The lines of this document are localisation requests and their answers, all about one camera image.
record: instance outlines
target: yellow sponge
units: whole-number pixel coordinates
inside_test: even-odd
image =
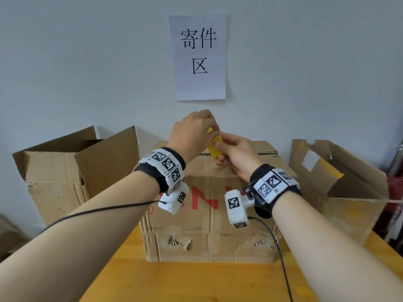
[[[213,131],[213,128],[210,127],[210,128],[207,130],[207,133],[210,133],[211,131]],[[214,143],[214,142],[221,142],[221,143],[224,143],[224,141],[222,140],[222,137],[221,137],[221,135],[219,134],[218,136],[216,136],[216,137],[213,139],[213,141],[211,141],[211,143],[210,143],[209,146],[208,146],[208,151],[210,152],[211,156],[212,156],[214,159],[217,159],[217,158],[219,157],[219,155],[222,154],[222,152],[219,151],[218,149],[215,149],[215,148],[214,148],[214,146],[213,146],[213,143]]]

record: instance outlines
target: forearm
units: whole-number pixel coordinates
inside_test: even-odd
[[[160,187],[134,172],[72,213],[155,199]],[[0,265],[0,301],[78,301],[148,206],[76,216],[55,224]]]
[[[393,272],[299,195],[285,193],[272,214],[321,301],[400,301],[403,297],[403,283]]]

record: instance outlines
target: wristband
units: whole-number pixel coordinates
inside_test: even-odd
[[[160,193],[169,196],[183,182],[184,159],[171,148],[156,149],[139,163],[135,171],[142,171],[157,180]]]
[[[275,203],[285,192],[291,191],[302,196],[295,179],[269,164],[258,167],[250,181],[249,186],[255,196],[255,211],[262,218],[272,217]]]

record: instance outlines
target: white tracking module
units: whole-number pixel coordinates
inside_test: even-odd
[[[188,192],[189,187],[186,183],[182,182],[181,184],[179,184],[178,188],[169,196],[164,193],[160,200],[165,201],[166,204],[158,203],[158,206],[176,215],[179,212],[179,209],[181,208],[184,202],[184,198],[186,197]]]
[[[224,198],[229,223],[236,229],[249,226],[246,209],[255,205],[255,198],[241,195],[239,190],[231,190],[225,193]]]

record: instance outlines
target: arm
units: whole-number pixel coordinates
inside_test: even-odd
[[[217,165],[230,165],[246,182],[263,162],[245,138],[221,132]],[[402,281],[371,253],[328,222],[302,197],[284,193],[273,211],[302,273],[321,301],[400,301]]]
[[[209,127],[215,131],[206,135]],[[174,125],[168,147],[189,163],[219,134],[217,130],[208,110],[191,113]],[[159,192],[154,178],[133,172],[72,214],[152,201]],[[80,300],[147,208],[117,208],[55,224],[0,264],[0,301]]]

